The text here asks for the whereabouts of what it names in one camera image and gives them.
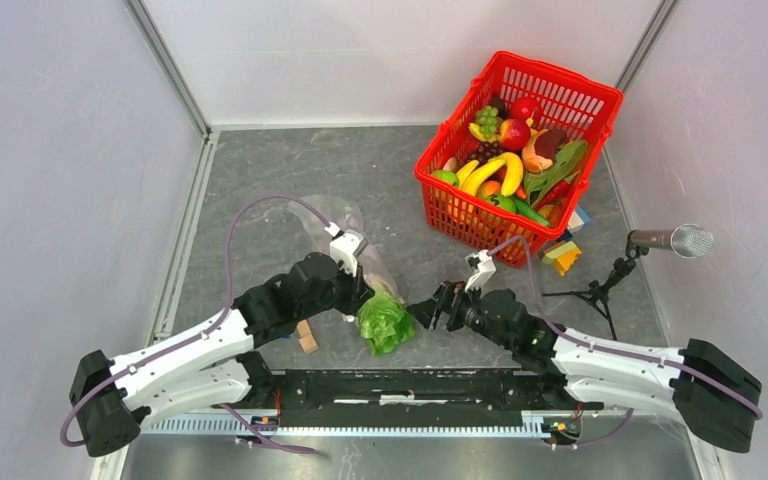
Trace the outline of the clear zip top bag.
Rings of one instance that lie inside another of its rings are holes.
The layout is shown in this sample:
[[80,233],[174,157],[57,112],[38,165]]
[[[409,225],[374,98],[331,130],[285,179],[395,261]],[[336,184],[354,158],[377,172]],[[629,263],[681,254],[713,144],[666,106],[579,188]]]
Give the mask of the clear zip top bag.
[[302,202],[289,202],[289,211],[303,225],[311,237],[315,251],[343,262],[341,269],[348,273],[360,274],[376,293],[385,292],[404,304],[404,298],[397,289],[394,278],[385,266],[378,250],[364,232],[364,222],[359,207],[347,200],[332,195],[311,195]]

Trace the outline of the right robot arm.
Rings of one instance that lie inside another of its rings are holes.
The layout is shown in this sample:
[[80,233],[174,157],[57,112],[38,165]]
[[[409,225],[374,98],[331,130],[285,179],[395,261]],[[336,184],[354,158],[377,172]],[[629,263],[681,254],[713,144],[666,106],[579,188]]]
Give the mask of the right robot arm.
[[468,328],[508,350],[526,370],[542,374],[540,400],[619,406],[685,425],[701,440],[747,453],[761,382],[714,344],[692,338],[683,348],[603,339],[531,314],[509,289],[486,294],[445,282],[409,313],[426,329]]

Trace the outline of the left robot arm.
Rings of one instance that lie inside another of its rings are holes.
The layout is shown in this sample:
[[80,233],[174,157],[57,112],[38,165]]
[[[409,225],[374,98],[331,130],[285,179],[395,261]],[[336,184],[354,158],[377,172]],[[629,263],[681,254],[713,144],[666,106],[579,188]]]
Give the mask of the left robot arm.
[[262,407],[274,381],[258,348],[320,313],[356,315],[374,295],[363,269],[348,273],[311,253],[181,334],[114,358],[92,351],[78,362],[61,441],[102,457],[188,410],[242,400]]

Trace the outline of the green toy lettuce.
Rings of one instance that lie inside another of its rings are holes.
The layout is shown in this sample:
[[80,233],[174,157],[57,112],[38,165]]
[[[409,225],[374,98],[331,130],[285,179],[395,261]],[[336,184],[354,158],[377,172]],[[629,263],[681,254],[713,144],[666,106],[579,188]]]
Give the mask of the green toy lettuce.
[[357,322],[373,356],[390,354],[415,336],[413,316],[384,285],[377,285],[374,295],[359,308]]

